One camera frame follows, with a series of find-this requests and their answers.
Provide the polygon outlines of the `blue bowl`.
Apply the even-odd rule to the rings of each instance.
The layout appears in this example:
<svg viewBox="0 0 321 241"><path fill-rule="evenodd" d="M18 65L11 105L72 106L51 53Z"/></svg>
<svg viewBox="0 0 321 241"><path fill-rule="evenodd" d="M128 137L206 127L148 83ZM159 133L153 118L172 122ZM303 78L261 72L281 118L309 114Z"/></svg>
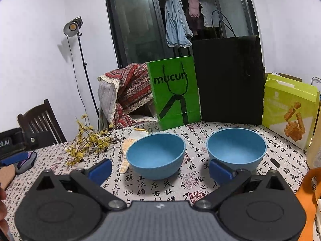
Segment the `blue bowl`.
<svg viewBox="0 0 321 241"><path fill-rule="evenodd" d="M210 159L216 159L233 170L255 171L267 152L267 144L258 133L245 128L227 128L207 139Z"/></svg>
<svg viewBox="0 0 321 241"><path fill-rule="evenodd" d="M182 165L186 143L169 133L155 133L136 141L127 152L133 170L148 180L163 180Z"/></svg>

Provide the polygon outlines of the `black paper bag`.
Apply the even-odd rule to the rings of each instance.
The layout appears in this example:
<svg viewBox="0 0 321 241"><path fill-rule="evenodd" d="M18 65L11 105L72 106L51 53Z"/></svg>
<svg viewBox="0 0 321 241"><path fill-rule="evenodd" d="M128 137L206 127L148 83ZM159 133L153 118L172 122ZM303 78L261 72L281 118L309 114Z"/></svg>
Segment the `black paper bag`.
<svg viewBox="0 0 321 241"><path fill-rule="evenodd" d="M201 119L261 125L265 68L257 35L192 42Z"/></svg>

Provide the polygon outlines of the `calligraphy print tablecloth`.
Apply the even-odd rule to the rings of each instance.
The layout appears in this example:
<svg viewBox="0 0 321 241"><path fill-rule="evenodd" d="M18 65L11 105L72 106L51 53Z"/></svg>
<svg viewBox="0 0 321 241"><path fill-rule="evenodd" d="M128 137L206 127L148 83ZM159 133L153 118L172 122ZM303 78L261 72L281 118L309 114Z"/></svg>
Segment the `calligraphy print tablecloth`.
<svg viewBox="0 0 321 241"><path fill-rule="evenodd" d="M199 122L167 130L167 133L176 134L184 139L186 151L179 171L164 180L147 180L132 169L128 169L125 174L119 173L122 162L121 145L133 131L131 127L114 130L113 136L120 141L111 145L103 154L85 158L78 167L88 169L105 158L110 159L112 174L102 187L126 203L131 203L133 200L188 200L194 203L218 187L209 176L206 140L214 132L230 127L232 124ZM290 188L297 191L308 171L305 151L263 126L247 125L246 128L260 134L267 143L267 152L256 173L263 175L268 170L275 169L284 177ZM66 165L69 159L65 151L67 147L68 144L63 143L38 149L34 166L16 176L6 189L7 199L4 202L8 210L6 220L14 240L20 240L14 224L16 209L40 173L45 169L50 169L57 175L72 171L73 168Z"/></svg>

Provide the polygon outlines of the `pink small suitcase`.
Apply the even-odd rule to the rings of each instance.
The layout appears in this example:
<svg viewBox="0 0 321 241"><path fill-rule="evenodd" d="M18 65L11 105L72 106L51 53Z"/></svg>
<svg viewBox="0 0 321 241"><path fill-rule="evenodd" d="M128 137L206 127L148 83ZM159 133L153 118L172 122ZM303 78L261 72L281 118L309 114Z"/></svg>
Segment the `pink small suitcase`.
<svg viewBox="0 0 321 241"><path fill-rule="evenodd" d="M0 169L0 182L1 182L1 187L3 189L6 189L11 182L13 181L15 177L16 171L15 171L15 166L14 164L1 167Z"/></svg>

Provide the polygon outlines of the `dark wooden chair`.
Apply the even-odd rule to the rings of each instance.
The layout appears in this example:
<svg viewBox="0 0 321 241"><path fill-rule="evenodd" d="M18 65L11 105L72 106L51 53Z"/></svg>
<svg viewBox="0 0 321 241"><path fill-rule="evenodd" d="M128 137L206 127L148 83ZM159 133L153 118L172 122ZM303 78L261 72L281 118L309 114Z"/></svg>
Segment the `dark wooden chair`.
<svg viewBox="0 0 321 241"><path fill-rule="evenodd" d="M17 116L18 124L28 139L34 139L33 148L43 148L67 142L48 99Z"/></svg>

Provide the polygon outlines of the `dark sliding glass door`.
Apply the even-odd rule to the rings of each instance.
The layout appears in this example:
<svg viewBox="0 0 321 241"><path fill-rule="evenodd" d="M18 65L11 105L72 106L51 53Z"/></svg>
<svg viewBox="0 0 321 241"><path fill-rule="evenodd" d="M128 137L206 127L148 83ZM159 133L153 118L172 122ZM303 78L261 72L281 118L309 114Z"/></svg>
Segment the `dark sliding glass door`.
<svg viewBox="0 0 321 241"><path fill-rule="evenodd" d="M199 18L190 17L188 0L181 0L191 41L258 35L251 0L199 0L214 2L219 27L204 26L201 4ZM106 0L112 39L119 67L165 58L192 55L189 48L169 47L166 39L165 0Z"/></svg>

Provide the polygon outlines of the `hanging pink garment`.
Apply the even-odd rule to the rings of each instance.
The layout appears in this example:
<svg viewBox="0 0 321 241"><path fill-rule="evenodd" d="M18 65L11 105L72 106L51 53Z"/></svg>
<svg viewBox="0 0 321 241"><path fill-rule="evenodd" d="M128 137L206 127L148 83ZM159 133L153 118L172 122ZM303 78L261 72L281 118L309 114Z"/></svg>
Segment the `hanging pink garment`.
<svg viewBox="0 0 321 241"><path fill-rule="evenodd" d="M188 10L190 17L199 18L199 0L188 0Z"/></svg>

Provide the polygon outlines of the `hanging blue shirt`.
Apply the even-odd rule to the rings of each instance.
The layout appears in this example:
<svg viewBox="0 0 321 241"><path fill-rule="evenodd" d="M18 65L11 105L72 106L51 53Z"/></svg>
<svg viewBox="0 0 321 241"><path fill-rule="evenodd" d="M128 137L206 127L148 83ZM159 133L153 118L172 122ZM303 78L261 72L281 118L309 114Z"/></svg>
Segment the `hanging blue shirt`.
<svg viewBox="0 0 321 241"><path fill-rule="evenodd" d="M189 48L193 32L183 11L181 0L165 0L166 39L169 47Z"/></svg>

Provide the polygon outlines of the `orange plastic scoop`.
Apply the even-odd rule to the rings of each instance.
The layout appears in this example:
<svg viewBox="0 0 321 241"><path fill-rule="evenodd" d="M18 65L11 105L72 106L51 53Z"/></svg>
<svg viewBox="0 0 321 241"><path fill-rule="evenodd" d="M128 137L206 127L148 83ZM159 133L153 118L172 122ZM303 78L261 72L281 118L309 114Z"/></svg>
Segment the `orange plastic scoop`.
<svg viewBox="0 0 321 241"><path fill-rule="evenodd" d="M313 224L320 198L320 172L321 168L311 169L302 180L296 192L296 197L306 213L306 223L298 240L313 241Z"/></svg>

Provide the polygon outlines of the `green paper shopping bag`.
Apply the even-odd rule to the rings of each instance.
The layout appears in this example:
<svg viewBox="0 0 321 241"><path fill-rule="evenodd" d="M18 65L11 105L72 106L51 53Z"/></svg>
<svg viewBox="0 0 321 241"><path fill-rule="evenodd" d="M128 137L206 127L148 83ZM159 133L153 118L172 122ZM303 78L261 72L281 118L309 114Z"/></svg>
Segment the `green paper shopping bag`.
<svg viewBox="0 0 321 241"><path fill-rule="evenodd" d="M201 120L194 59L184 56L147 63L153 102L162 130Z"/></svg>

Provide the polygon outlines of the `studio lamp on stand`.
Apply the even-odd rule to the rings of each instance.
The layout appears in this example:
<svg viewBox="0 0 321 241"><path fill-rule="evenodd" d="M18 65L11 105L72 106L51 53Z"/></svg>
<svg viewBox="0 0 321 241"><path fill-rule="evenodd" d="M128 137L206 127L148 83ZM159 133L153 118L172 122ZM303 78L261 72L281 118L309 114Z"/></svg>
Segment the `studio lamp on stand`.
<svg viewBox="0 0 321 241"><path fill-rule="evenodd" d="M75 86L82 107L86 114L89 114L89 111L91 111L91 116L93 116L93 112L95 112L99 119L99 108L93 93L88 73L88 64L83 53L81 41L82 26L83 19L81 16L77 16L65 24L63 27L63 34L66 38L66 46L70 54L69 58L75 79Z"/></svg>

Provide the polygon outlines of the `green snack box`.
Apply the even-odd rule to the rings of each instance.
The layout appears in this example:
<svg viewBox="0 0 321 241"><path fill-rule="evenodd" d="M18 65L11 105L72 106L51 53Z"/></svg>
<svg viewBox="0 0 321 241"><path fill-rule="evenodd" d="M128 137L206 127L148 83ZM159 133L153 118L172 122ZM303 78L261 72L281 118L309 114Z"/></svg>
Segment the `green snack box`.
<svg viewBox="0 0 321 241"><path fill-rule="evenodd" d="M264 87L262 124L305 149L316 124L319 97L313 85L269 74Z"/></svg>

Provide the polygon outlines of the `red patterned blanket on chair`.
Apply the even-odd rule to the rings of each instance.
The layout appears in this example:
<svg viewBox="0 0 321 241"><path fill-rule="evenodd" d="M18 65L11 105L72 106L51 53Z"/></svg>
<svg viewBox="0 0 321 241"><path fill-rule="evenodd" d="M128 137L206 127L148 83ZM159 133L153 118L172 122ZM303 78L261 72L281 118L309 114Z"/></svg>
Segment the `red patterned blanket on chair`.
<svg viewBox="0 0 321 241"><path fill-rule="evenodd" d="M131 63L97 78L99 130L136 125L129 115L153 100L147 63Z"/></svg>

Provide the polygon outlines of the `yellow dotted work glove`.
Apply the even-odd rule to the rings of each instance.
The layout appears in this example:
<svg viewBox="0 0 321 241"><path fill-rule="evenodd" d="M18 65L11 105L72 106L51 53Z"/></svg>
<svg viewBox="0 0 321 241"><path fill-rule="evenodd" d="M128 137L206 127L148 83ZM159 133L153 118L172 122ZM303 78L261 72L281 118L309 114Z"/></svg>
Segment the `yellow dotted work glove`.
<svg viewBox="0 0 321 241"><path fill-rule="evenodd" d="M127 152L129 148L139 139L146 137L149 135L147 130L141 128L134 128L131 133L129 134L128 138L122 143L121 145L121 152L122 152L122 163L119 167L119 173L125 174L130 167L130 164L127 160Z"/></svg>

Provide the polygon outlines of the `hanging white garment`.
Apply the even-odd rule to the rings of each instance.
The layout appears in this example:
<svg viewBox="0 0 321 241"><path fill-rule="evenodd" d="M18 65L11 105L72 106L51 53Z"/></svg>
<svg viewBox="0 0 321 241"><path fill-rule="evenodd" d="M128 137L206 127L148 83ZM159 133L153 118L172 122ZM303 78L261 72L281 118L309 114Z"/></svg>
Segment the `hanging white garment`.
<svg viewBox="0 0 321 241"><path fill-rule="evenodd" d="M201 14L203 15L204 26L208 28L219 27L219 15L215 12L217 10L216 4L214 2L201 1Z"/></svg>

